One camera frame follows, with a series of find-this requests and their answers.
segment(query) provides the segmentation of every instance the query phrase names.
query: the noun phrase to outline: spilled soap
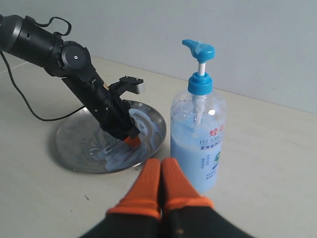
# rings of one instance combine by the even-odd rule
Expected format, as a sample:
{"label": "spilled soap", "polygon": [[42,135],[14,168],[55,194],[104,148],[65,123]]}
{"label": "spilled soap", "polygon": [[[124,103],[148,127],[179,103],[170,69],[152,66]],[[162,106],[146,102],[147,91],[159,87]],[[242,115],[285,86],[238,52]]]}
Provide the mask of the spilled soap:
{"label": "spilled soap", "polygon": [[96,145],[88,151],[86,156],[96,161],[106,161],[105,169],[108,172],[135,165],[138,158],[146,157],[148,151],[155,150],[157,147],[155,140],[162,140],[164,137],[164,132],[159,129],[159,126],[141,110],[130,109],[130,115],[141,132],[139,135],[141,145],[138,148],[131,148],[100,128],[97,128],[94,133]]}

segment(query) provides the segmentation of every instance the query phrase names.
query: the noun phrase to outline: blue liquid soap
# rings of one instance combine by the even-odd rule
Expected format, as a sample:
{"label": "blue liquid soap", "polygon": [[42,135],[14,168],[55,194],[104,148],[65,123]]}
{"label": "blue liquid soap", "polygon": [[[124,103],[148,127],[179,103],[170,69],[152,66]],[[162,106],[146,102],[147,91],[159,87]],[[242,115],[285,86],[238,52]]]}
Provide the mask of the blue liquid soap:
{"label": "blue liquid soap", "polygon": [[199,69],[171,106],[171,157],[177,159],[194,188],[203,193],[216,182],[226,103],[212,89],[212,79],[205,73],[206,61],[214,58],[214,48],[192,40],[183,44],[191,49]]}

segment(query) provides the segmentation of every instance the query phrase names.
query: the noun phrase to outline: robotic arm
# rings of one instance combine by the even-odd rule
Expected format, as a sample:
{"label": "robotic arm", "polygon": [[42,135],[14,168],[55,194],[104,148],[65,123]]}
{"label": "robotic arm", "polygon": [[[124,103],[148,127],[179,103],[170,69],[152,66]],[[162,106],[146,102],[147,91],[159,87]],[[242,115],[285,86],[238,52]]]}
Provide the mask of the robotic arm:
{"label": "robotic arm", "polygon": [[[54,19],[68,24],[65,34],[43,29]],[[70,31],[71,24],[59,17],[51,18],[48,24],[39,24],[29,16],[23,19],[18,15],[0,15],[0,50],[62,78],[103,131],[130,145],[139,145],[140,131],[129,114],[128,101],[121,100],[120,95],[125,91],[141,93],[143,80],[126,76],[108,87],[93,67],[87,48],[74,41],[63,41],[62,36]]]}

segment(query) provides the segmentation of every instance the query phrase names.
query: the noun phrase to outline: black cable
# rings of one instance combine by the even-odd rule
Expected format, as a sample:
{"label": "black cable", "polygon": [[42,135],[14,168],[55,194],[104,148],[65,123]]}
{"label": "black cable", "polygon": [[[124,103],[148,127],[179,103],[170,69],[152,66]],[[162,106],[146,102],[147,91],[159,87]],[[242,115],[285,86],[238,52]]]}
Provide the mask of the black cable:
{"label": "black cable", "polygon": [[65,119],[73,114],[75,114],[76,112],[82,110],[84,108],[84,106],[80,107],[79,109],[73,111],[72,113],[70,114],[67,114],[63,117],[60,117],[60,118],[53,118],[53,119],[44,119],[44,118],[41,118],[39,117],[38,115],[36,115],[36,113],[33,111],[33,109],[31,108],[28,100],[25,98],[24,94],[21,92],[21,90],[18,88],[18,86],[16,85],[14,79],[13,79],[13,76],[12,76],[12,71],[11,71],[11,68],[10,68],[10,65],[8,63],[8,61],[6,60],[5,56],[4,56],[4,53],[2,51],[0,51],[0,55],[5,63],[5,66],[8,70],[8,73],[9,73],[9,77],[11,79],[11,83],[13,84],[14,88],[18,91],[18,93],[21,95],[21,97],[23,98],[25,104],[27,105],[28,109],[30,110],[30,112],[32,113],[33,116],[35,116],[37,119],[41,120],[41,121],[56,121],[56,120],[62,120],[62,119]]}

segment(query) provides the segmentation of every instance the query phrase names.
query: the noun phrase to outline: round metal tray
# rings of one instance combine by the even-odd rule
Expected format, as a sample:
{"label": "round metal tray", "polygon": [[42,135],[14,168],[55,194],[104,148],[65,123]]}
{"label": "round metal tray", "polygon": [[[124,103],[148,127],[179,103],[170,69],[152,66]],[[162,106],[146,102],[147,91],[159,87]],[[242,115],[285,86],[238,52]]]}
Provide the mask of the round metal tray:
{"label": "round metal tray", "polygon": [[154,108],[135,101],[130,114],[141,131],[137,149],[102,131],[97,120],[84,108],[59,126],[54,137],[57,161],[84,173],[114,173],[137,166],[151,157],[166,137],[166,122]]}

